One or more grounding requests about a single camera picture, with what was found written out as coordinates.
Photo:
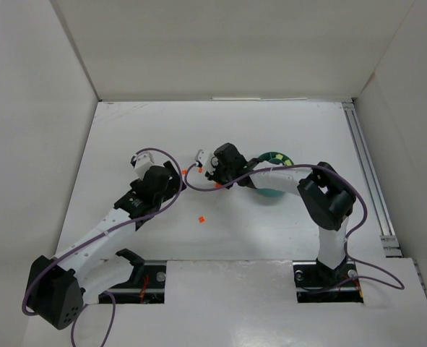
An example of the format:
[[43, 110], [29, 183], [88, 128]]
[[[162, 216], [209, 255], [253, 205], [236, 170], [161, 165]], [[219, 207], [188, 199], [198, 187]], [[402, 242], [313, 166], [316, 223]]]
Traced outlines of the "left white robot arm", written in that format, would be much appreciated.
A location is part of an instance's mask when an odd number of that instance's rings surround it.
[[172, 161], [157, 165], [144, 153], [132, 165], [136, 180], [101, 222], [64, 251], [31, 264], [22, 302], [26, 315], [63, 330], [104, 291], [140, 276], [145, 261], [123, 242], [170, 207], [186, 186]]

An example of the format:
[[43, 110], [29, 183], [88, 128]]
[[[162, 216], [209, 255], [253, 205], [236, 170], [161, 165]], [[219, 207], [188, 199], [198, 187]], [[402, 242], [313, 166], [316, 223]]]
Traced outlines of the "teal round divided container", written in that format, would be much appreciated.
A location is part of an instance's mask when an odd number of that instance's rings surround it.
[[274, 156], [277, 153], [279, 152], [266, 152], [257, 158], [258, 164], [254, 168], [255, 171], [260, 168], [272, 168], [272, 170], [253, 175], [252, 183], [257, 192], [264, 197], [278, 198], [285, 193], [298, 195], [296, 180], [287, 171], [275, 171], [278, 166], [292, 166], [293, 161], [288, 156], [286, 161], [275, 159]]

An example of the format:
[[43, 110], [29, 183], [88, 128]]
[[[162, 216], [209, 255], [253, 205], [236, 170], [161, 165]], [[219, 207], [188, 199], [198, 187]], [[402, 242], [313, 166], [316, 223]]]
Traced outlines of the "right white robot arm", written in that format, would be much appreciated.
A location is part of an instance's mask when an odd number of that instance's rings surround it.
[[316, 267], [322, 275], [336, 276], [346, 263], [345, 236], [355, 195], [347, 185], [327, 171], [333, 167], [318, 163], [323, 169], [296, 168], [292, 160], [279, 152], [263, 153], [251, 160], [227, 142], [214, 152], [200, 150], [197, 163], [204, 168], [210, 181], [226, 185], [233, 180], [241, 187], [299, 196], [311, 219], [319, 227], [319, 252]]

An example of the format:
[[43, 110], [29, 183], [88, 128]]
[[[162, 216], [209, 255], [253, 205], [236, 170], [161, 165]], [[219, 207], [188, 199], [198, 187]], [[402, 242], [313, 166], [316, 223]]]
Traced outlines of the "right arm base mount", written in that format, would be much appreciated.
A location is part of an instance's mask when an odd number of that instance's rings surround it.
[[332, 270], [314, 261], [293, 262], [296, 298], [299, 304], [363, 303], [361, 286], [353, 262]]

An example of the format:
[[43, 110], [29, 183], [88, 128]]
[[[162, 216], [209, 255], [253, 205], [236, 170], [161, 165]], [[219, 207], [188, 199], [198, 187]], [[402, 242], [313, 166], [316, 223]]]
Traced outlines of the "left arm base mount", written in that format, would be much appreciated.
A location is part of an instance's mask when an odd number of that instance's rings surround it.
[[122, 249], [116, 255], [125, 259], [133, 268], [123, 283], [107, 289], [117, 304], [164, 304], [167, 262], [165, 260], [144, 260], [129, 249]]

